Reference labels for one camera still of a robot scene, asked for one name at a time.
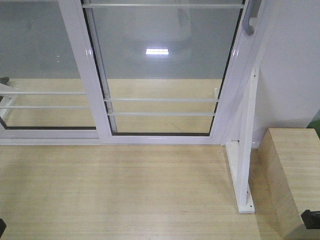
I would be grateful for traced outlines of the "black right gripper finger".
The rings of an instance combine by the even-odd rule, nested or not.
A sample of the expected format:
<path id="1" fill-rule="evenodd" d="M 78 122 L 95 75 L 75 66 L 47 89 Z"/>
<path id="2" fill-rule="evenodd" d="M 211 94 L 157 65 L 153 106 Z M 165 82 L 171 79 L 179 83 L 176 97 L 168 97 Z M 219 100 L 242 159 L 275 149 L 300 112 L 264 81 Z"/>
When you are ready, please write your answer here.
<path id="1" fill-rule="evenodd" d="M 306 209 L 300 216 L 306 229 L 320 229 L 320 211 Z"/>

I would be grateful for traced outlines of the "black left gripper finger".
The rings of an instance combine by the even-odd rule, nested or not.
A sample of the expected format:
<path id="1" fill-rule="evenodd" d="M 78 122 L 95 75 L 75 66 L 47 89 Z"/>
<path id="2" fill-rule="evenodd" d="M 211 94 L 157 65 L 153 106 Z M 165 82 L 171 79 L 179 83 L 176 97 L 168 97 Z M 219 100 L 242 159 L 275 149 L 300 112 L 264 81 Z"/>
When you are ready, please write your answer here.
<path id="1" fill-rule="evenodd" d="M 4 220 L 1 218 L 1 219 L 0 219 L 0 234 L 3 234 L 3 233 L 4 233 L 6 227 L 7 227 L 6 223 L 5 223 Z"/>

